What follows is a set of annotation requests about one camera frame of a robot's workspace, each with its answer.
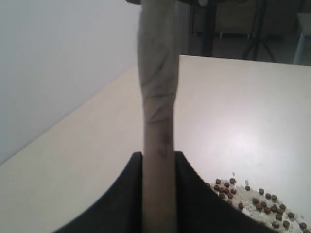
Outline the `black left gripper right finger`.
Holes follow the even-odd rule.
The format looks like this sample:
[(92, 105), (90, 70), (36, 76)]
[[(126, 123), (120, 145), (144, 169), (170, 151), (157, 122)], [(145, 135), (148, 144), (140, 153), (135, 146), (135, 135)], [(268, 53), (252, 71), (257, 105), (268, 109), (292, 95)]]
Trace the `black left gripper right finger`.
[(217, 196), (179, 151), (175, 152), (175, 177), (179, 233), (275, 232)]

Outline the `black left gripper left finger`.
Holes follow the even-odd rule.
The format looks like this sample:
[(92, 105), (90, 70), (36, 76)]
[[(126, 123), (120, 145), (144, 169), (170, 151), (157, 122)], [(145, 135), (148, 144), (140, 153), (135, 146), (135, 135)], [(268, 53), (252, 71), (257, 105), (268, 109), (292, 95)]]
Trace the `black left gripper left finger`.
[(58, 233), (140, 233), (142, 199), (140, 152), (132, 154), (110, 188)]

